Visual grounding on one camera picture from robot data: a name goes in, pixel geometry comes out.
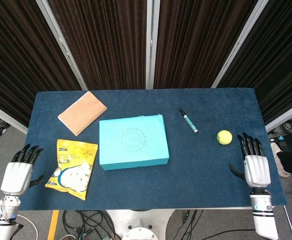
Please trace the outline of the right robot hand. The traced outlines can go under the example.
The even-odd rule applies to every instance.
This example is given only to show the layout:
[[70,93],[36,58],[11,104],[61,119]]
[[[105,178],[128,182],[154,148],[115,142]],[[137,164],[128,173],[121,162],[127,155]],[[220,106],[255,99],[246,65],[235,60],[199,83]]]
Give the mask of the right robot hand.
[[233,164],[229,164],[229,169],[233,175],[245,180],[254,194],[264,193],[271,184],[271,175],[263,145],[245,132],[237,135],[237,138],[243,155],[244,172],[237,171]]

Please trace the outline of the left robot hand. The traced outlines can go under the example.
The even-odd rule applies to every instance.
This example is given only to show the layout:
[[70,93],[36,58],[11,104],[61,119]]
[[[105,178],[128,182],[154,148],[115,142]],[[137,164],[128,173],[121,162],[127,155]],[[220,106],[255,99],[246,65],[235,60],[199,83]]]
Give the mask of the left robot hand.
[[34,165],[43,149],[38,145],[30,149],[29,147],[30,144],[24,146],[7,164],[0,187],[7,196],[21,196],[44,178],[44,175],[40,175],[37,179],[31,180]]

